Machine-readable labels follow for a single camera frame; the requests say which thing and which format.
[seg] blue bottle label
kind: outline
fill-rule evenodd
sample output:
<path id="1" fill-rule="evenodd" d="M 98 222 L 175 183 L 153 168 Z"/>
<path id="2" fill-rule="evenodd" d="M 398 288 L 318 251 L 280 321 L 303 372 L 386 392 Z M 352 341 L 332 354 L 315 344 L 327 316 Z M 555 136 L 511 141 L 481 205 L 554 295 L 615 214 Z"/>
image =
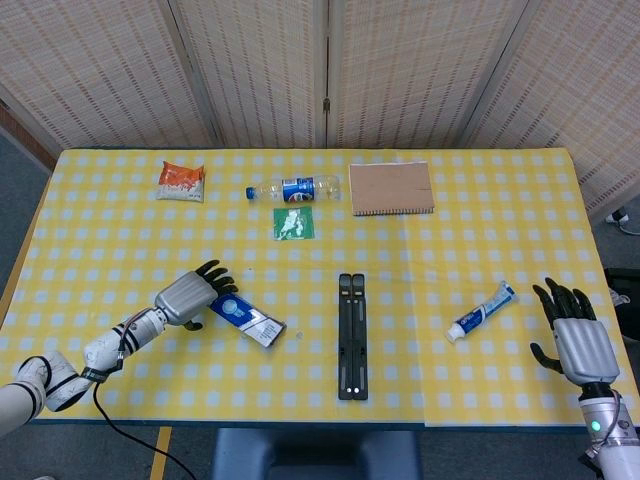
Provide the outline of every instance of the blue bottle label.
<path id="1" fill-rule="evenodd" d="M 313 200 L 313 178 L 289 178 L 282 180 L 282 197 L 285 202 Z"/>

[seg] black cable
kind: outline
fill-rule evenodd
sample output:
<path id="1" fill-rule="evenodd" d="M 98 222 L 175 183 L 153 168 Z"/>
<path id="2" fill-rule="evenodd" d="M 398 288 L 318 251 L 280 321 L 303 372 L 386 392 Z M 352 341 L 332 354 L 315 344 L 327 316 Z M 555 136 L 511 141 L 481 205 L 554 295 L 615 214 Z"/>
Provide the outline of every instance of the black cable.
<path id="1" fill-rule="evenodd" d="M 607 434 L 602 439 L 602 442 L 600 442 L 600 447 L 604 446 L 604 444 L 607 443 L 607 440 L 609 440 L 611 432 L 613 432 L 613 429 L 616 428 L 616 425 L 618 424 L 618 416 L 620 416 L 620 394 L 613 388 L 611 389 L 611 391 L 613 392 L 613 396 L 616 399 L 616 414 L 611 421 L 611 425 L 609 425 L 609 428 L 607 429 Z"/>
<path id="2" fill-rule="evenodd" d="M 98 411 L 102 414 L 102 416 L 104 417 L 104 419 L 106 420 L 106 422 L 109 424 L 109 426 L 111 428 L 113 428 L 116 432 L 118 432 L 120 435 L 122 435 L 123 437 L 128 438 L 129 440 L 133 440 L 134 442 L 142 445 L 143 447 L 148 448 L 149 450 L 153 450 L 154 452 L 158 452 L 161 455 L 164 455 L 167 458 L 170 458 L 171 460 L 173 460 L 174 462 L 176 462 L 178 464 L 178 466 L 180 468 L 182 468 L 185 472 L 187 472 L 187 474 L 193 479 L 193 480 L 197 480 L 196 476 L 193 474 L 193 472 L 191 470 L 189 470 L 187 468 L 187 466 L 182 463 L 180 460 L 178 460 L 176 457 L 174 457 L 173 455 L 171 455 L 169 452 L 165 452 L 163 450 L 160 450 L 159 448 L 154 447 L 153 445 L 148 444 L 147 442 L 140 440 L 137 437 L 134 437 L 133 435 L 125 432 L 124 430 L 120 430 L 120 428 L 118 428 L 109 418 L 109 416 L 107 415 L 107 412 L 104 411 L 104 409 L 100 406 L 100 402 L 98 402 L 98 387 L 100 386 L 99 383 L 96 383 L 95 388 L 93 389 L 93 401 L 96 404 L 96 408 L 98 409 Z"/>
<path id="3" fill-rule="evenodd" d="M 113 372 L 117 372 L 118 370 L 122 370 L 122 365 L 123 365 L 123 360 L 124 360 L 124 346 L 126 343 L 126 335 L 127 332 L 129 331 L 129 327 L 131 325 L 133 325 L 133 323 L 138 320 L 139 318 L 142 318 L 143 315 L 146 315 L 147 312 L 150 312 L 151 309 L 150 308 L 145 308 L 143 310 L 140 310 L 138 313 L 136 313 L 135 315 L 133 315 L 132 317 L 130 317 L 126 322 L 124 322 L 124 324 L 122 325 L 122 333 L 120 334 L 120 343 L 118 345 L 118 359 L 116 361 L 116 365 L 111 368 L 111 370 L 108 372 L 109 374 L 113 373 Z M 129 354 L 133 355 L 134 350 L 133 347 L 129 347 Z"/>

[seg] electrical outlet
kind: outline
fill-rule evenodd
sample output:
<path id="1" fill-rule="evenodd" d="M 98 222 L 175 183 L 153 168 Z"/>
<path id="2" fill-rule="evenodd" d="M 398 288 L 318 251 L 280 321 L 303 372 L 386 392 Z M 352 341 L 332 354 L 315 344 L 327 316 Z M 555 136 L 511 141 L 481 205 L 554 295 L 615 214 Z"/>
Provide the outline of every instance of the electrical outlet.
<path id="1" fill-rule="evenodd" d="M 629 222 L 629 215 L 627 214 L 627 211 L 624 209 L 624 207 L 620 207 L 618 210 L 616 210 L 612 214 L 607 215 L 604 221 L 607 223 L 624 225 L 625 223 Z"/>

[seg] power cord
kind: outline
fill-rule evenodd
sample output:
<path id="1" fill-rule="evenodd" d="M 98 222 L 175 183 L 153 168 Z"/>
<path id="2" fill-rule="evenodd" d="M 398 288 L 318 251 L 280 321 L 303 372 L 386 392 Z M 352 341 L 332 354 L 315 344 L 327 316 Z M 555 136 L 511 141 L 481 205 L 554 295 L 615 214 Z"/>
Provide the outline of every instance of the power cord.
<path id="1" fill-rule="evenodd" d="M 616 425 L 618 423 L 618 416 L 620 415 L 620 394 L 618 393 L 617 390 L 614 390 L 613 388 L 611 389 L 611 391 L 613 392 L 613 397 L 616 400 L 616 410 L 615 410 L 616 413 L 613 416 L 613 420 L 611 421 L 609 428 L 607 429 L 607 434 L 602 439 L 602 442 L 600 442 L 600 446 L 598 447 L 598 450 L 600 450 L 600 448 L 602 448 L 607 443 L 607 440 L 609 440 L 609 436 L 611 435 L 611 432 L 613 432 L 613 429 L 616 428 Z"/>
<path id="2" fill-rule="evenodd" d="M 640 232 L 632 232 L 631 230 L 627 230 L 620 223 L 618 223 L 618 228 L 622 233 L 626 233 L 627 235 L 633 235 L 634 237 L 640 237 Z"/>
<path id="3" fill-rule="evenodd" d="M 171 460 L 173 460 L 174 462 L 176 462 L 176 464 L 182 468 L 185 472 L 187 472 L 187 474 L 189 475 L 189 477 L 191 477 L 193 480 L 197 480 L 196 476 L 193 474 L 193 472 L 191 470 L 189 470 L 189 468 L 187 468 L 187 466 L 182 463 L 180 460 L 178 460 L 176 457 L 174 457 L 173 455 L 171 455 L 169 452 L 165 452 L 164 450 L 160 450 L 159 448 L 154 447 L 153 445 L 148 444 L 147 442 L 145 442 L 144 440 L 140 440 L 137 437 L 134 437 L 133 435 L 125 432 L 124 430 L 121 430 L 120 428 L 118 428 L 113 421 L 109 418 L 109 416 L 107 415 L 107 412 L 104 411 L 104 409 L 102 408 L 102 406 L 100 405 L 100 402 L 98 401 L 98 387 L 100 386 L 100 383 L 96 383 L 95 388 L 93 389 L 93 402 L 96 404 L 96 408 L 98 409 L 98 411 L 102 414 L 102 416 L 104 417 L 105 421 L 109 424 L 109 426 L 111 428 L 113 428 L 116 432 L 118 432 L 120 435 L 122 435 L 123 437 L 128 438 L 129 440 L 133 440 L 134 442 L 142 445 L 143 447 L 148 448 L 149 450 L 153 450 L 154 452 L 157 452 L 161 455 L 164 455 L 167 458 L 170 458 Z"/>

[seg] spiral notebook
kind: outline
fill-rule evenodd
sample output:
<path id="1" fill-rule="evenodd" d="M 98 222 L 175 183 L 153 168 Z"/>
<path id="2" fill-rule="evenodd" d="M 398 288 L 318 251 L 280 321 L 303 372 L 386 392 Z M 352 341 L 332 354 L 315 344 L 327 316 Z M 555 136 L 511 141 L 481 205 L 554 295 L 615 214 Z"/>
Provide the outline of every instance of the spiral notebook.
<path id="1" fill-rule="evenodd" d="M 350 165 L 354 215 L 432 213 L 427 162 Z"/>

